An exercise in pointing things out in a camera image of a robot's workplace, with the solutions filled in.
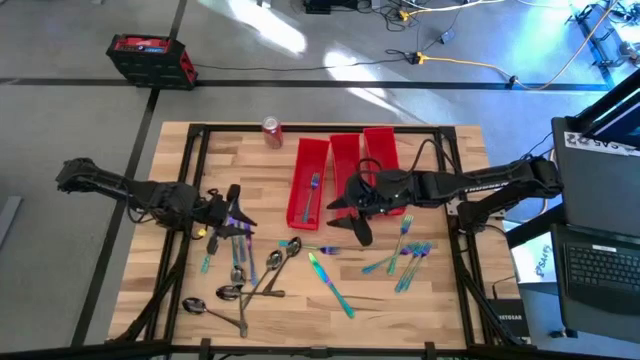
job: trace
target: white label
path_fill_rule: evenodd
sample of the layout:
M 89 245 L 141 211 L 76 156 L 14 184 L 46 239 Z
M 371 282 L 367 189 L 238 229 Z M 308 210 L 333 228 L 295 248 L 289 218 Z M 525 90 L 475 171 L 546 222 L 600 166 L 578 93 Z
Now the white label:
M 566 147 L 596 151 L 607 154 L 616 154 L 624 156 L 640 156 L 640 151 L 631 149 L 625 145 L 621 145 L 614 142 L 605 143 L 598 140 L 582 137 L 581 133 L 575 133 L 571 131 L 564 132 L 564 145 Z
M 595 250 L 600 250 L 600 251 L 618 252 L 616 248 L 610 248 L 608 246 L 591 245 L 591 247 L 593 247 Z

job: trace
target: metal spoon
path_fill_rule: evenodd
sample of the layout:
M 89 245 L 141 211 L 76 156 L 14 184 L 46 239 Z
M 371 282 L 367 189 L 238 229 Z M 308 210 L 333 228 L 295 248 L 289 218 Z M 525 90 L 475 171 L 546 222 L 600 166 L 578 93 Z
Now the metal spoon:
M 244 276 L 244 269 L 239 265 L 236 265 L 233 267 L 233 269 L 231 269 L 231 283 L 233 284 L 233 287 L 238 289 L 238 292 L 242 292 L 242 287 L 244 286 L 244 284 L 247 283 L 247 278 Z M 240 307 L 240 323 L 245 324 L 245 329 L 246 329 L 248 326 L 247 326 L 247 321 L 244 318 L 244 308 L 242 307 L 242 295 L 239 295 L 239 297 L 240 297 L 240 301 L 238 303 L 240 305 L 238 306 Z M 243 337 L 243 338 L 247 337 L 247 332 L 245 331 L 243 333 L 242 329 L 240 329 L 240 337 Z
M 218 297 L 218 299 L 220 300 L 224 300 L 224 301 L 234 301 L 235 299 L 239 298 L 240 295 L 249 295 L 251 294 L 250 292 L 242 292 L 240 291 L 240 289 L 238 289 L 237 287 L 233 286 L 233 285 L 225 285 L 225 286 L 220 286 L 217 290 L 216 290 L 216 296 Z M 276 290 L 276 291 L 269 291 L 269 292 L 256 292 L 254 295 L 260 295 L 260 296 L 272 296 L 272 297 L 285 297 L 286 293 L 284 292 L 284 290 Z
M 284 262 L 282 263 L 282 266 L 278 268 L 278 272 L 276 272 L 276 274 L 273 275 L 273 279 L 269 281 L 267 286 L 265 286 L 265 288 L 262 291 L 269 292 L 273 289 L 273 285 L 276 283 L 276 280 L 278 279 L 278 275 L 280 275 L 280 271 L 282 271 L 282 268 L 287 263 L 287 260 L 289 260 L 289 258 L 292 258 L 298 255 L 298 253 L 300 252 L 300 249 L 302 249 L 302 239 L 296 236 L 293 239 L 289 240 L 289 243 L 287 244 L 287 248 L 286 248 L 287 257 L 284 258 Z
M 182 300 L 182 307 L 190 314 L 200 315 L 202 313 L 209 313 L 213 316 L 219 317 L 220 319 L 235 325 L 238 329 L 240 329 L 240 334 L 247 333 L 247 324 L 242 323 L 238 320 L 226 317 L 220 313 L 207 309 L 207 305 L 204 303 L 204 300 L 198 298 L 186 298 Z
M 245 299 L 244 304 L 242 303 L 242 301 L 240 301 L 240 304 L 242 304 L 241 306 L 243 309 L 247 308 L 247 305 L 249 305 L 251 298 L 253 297 L 253 295 L 255 295 L 256 291 L 258 290 L 258 287 L 260 286 L 260 283 L 262 283 L 262 280 L 264 280 L 264 278 L 267 276 L 269 271 L 273 271 L 277 269 L 280 266 L 280 264 L 282 264 L 282 251 L 276 250 L 271 254 L 269 254 L 269 257 L 267 257 L 267 269 L 264 271 L 264 274 L 258 281 L 258 284 L 254 286 L 253 290 L 251 290 L 251 293 L 247 295 L 247 298 Z

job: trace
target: red container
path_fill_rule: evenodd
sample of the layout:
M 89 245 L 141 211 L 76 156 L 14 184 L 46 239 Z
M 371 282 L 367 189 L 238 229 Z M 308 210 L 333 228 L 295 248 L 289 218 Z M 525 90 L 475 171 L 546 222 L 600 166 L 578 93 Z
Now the red container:
M 364 147 L 367 157 L 376 159 L 382 169 L 373 162 L 367 162 L 369 170 L 393 170 L 399 169 L 398 151 L 396 150 L 396 137 L 392 127 L 366 128 L 364 129 Z M 369 177 L 369 183 L 375 185 L 375 178 Z M 391 215 L 404 214 L 405 208 L 397 208 L 390 212 Z
M 287 224 L 296 229 L 318 230 L 320 224 L 320 205 L 322 203 L 322 187 L 324 172 L 327 168 L 329 141 L 301 138 L 298 142 L 298 157 L 293 173 L 293 183 L 287 207 Z M 311 178 L 314 173 L 320 174 L 318 188 L 313 190 L 309 219 L 302 221 L 311 194 Z
M 347 180 L 358 171 L 360 161 L 360 134 L 338 134 L 329 136 L 333 152 L 333 177 L 336 199 L 344 194 Z M 338 209 L 336 218 L 356 216 L 355 209 Z

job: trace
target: soda can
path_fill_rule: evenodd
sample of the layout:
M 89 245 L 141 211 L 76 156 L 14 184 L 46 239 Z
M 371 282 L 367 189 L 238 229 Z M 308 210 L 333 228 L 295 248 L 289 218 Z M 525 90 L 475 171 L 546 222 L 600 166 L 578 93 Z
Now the soda can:
M 282 125 L 280 121 L 273 116 L 266 117 L 262 121 L 262 133 L 264 134 L 264 142 L 272 149 L 282 147 Z

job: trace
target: iridescent knife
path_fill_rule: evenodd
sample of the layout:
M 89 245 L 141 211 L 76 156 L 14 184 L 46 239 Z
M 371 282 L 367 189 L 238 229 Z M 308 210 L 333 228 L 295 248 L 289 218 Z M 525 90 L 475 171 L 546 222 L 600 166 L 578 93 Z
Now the iridescent knife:
M 356 316 L 356 313 L 353 311 L 351 306 L 347 304 L 347 301 L 342 297 L 342 295 L 340 295 L 338 289 L 336 289 L 336 287 L 331 282 L 331 279 L 329 279 L 329 275 L 327 275 L 327 272 L 324 271 L 322 266 L 320 266 L 320 263 L 318 263 L 318 260 L 316 260 L 316 257 L 313 256 L 312 253 L 309 253 L 309 260 L 311 260 L 311 265 L 313 265 L 313 269 L 320 277 L 320 280 L 329 285 L 329 289 L 331 289 L 331 291 L 333 291 L 333 294 L 338 298 L 338 301 L 340 301 L 340 305 L 342 305 L 342 308 L 347 313 L 347 316 L 353 319 Z

